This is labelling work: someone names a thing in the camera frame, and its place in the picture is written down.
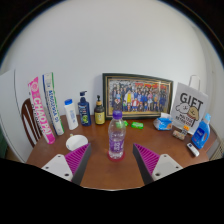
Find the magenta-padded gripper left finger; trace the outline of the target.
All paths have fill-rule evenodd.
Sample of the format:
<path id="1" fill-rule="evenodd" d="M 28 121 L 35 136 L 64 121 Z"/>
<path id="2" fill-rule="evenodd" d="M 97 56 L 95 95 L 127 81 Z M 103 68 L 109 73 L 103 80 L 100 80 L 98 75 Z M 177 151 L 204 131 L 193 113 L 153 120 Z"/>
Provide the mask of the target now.
<path id="1" fill-rule="evenodd" d="M 57 154 L 42 169 L 80 185 L 91 155 L 91 144 L 83 145 L 66 155 Z"/>

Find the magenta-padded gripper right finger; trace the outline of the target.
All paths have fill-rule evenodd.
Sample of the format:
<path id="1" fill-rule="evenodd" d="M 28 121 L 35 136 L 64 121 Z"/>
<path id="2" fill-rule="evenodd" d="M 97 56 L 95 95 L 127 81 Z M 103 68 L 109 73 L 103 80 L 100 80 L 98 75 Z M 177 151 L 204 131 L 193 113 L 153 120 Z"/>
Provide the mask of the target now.
<path id="1" fill-rule="evenodd" d="M 139 144 L 133 145 L 133 154 L 145 185 L 182 169 L 168 154 L 159 155 Z"/>

